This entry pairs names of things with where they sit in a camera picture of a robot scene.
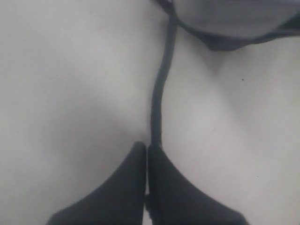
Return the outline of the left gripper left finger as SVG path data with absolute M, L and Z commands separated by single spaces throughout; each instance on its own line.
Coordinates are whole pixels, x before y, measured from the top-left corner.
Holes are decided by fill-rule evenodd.
M 147 151 L 135 142 L 117 170 L 96 190 L 58 211 L 49 225 L 141 225 L 146 190 Z

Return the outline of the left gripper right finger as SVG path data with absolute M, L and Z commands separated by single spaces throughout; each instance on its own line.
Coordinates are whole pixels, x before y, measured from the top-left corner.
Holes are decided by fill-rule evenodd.
M 246 225 L 239 212 L 191 184 L 159 146 L 148 148 L 148 209 L 154 225 Z

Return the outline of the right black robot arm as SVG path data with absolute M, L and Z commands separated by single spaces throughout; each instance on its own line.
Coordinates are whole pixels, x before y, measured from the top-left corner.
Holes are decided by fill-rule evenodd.
M 300 36 L 300 15 L 296 15 L 289 21 L 277 27 L 275 30 L 261 37 L 255 37 L 252 39 L 240 39 L 212 35 L 191 28 L 178 18 L 176 19 L 176 21 L 181 28 L 183 28 L 189 34 L 198 38 L 212 51 L 234 51 L 248 45 L 262 44 L 280 38 L 292 38 Z

